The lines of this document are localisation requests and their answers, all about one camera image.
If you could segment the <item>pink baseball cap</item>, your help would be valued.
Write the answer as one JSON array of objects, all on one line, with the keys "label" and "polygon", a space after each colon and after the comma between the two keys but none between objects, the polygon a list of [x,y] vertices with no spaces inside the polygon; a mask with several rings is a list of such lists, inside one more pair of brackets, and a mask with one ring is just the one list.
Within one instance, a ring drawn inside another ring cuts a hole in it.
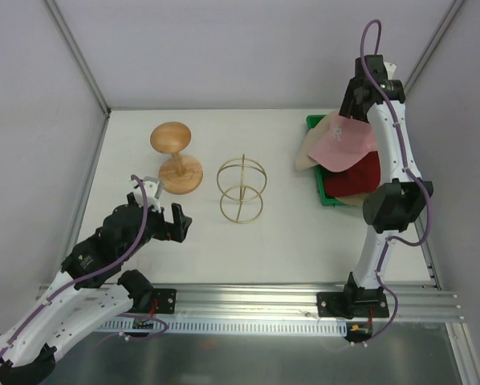
[{"label": "pink baseball cap", "polygon": [[368,123],[339,115],[327,115],[328,130],[311,146],[307,155],[332,172],[342,172],[377,151],[376,136]]}]

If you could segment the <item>red baseball cap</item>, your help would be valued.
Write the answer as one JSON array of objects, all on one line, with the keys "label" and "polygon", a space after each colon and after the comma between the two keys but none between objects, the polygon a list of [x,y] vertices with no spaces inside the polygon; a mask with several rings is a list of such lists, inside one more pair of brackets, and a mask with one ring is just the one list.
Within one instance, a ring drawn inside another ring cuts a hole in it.
[{"label": "red baseball cap", "polygon": [[370,152],[349,169],[333,173],[323,184],[326,193],[332,197],[372,193],[380,185],[378,152]]}]

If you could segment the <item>khaki sport baseball cap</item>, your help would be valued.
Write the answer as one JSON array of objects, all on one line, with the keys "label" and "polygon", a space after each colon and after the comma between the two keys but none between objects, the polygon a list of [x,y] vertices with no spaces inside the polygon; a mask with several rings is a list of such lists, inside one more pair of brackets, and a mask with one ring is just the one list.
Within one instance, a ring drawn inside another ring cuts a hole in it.
[{"label": "khaki sport baseball cap", "polygon": [[347,197],[337,197],[336,199],[338,200],[338,202],[345,205],[362,207],[364,204],[364,200],[367,197],[368,197],[367,193],[359,193],[359,194],[355,194]]}]

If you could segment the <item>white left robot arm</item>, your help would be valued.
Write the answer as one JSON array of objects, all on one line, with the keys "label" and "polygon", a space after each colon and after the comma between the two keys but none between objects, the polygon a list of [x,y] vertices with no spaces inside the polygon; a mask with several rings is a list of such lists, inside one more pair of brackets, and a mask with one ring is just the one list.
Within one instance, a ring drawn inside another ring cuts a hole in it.
[{"label": "white left robot arm", "polygon": [[123,264],[151,240],[185,240],[193,220],[179,204],[173,220],[133,193],[63,260],[34,309],[0,334],[0,383],[40,384],[81,339],[123,313],[150,315],[165,300],[137,269]]}]

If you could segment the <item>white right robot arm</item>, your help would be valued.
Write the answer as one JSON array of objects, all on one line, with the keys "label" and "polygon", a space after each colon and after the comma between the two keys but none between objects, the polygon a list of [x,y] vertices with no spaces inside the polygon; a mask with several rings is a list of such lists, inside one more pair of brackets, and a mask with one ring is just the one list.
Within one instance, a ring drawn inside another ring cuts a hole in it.
[{"label": "white right robot arm", "polygon": [[433,184],[422,180],[409,145],[405,93],[401,81],[389,79],[382,55],[361,55],[355,61],[340,116],[371,125],[380,161],[380,186],[364,200],[368,226],[360,260],[341,292],[325,301],[338,318],[387,318],[383,276],[393,246],[428,206]]}]

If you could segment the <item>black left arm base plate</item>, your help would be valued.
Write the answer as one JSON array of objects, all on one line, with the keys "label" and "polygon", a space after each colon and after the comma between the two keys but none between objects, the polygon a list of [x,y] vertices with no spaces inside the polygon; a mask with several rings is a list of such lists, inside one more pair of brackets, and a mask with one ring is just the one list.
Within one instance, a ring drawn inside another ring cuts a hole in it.
[{"label": "black left arm base plate", "polygon": [[134,314],[146,314],[149,317],[158,314],[174,314],[177,304],[177,290],[165,288],[153,288],[137,304],[131,312]]}]

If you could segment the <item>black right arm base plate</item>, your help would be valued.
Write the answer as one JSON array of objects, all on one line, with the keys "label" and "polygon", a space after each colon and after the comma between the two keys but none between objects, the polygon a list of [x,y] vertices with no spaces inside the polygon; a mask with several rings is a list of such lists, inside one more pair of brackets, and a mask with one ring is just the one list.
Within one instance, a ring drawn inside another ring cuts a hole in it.
[{"label": "black right arm base plate", "polygon": [[389,308],[381,290],[370,290],[361,296],[344,292],[319,292],[317,309],[321,318],[388,318]]}]

